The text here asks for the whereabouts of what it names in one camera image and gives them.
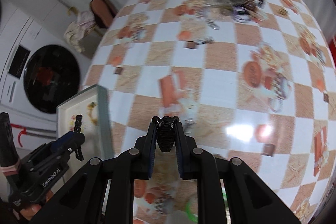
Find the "person left hand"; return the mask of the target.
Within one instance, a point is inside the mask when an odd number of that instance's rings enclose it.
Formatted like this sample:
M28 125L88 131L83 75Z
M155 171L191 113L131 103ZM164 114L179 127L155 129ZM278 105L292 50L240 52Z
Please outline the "person left hand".
M54 193L52 192L52 190L50 190L45 196L46 202L48 202L53 197L53 195ZM42 206L39 204L29 204L20 211L20 215L26 220L30 221L41 208Z

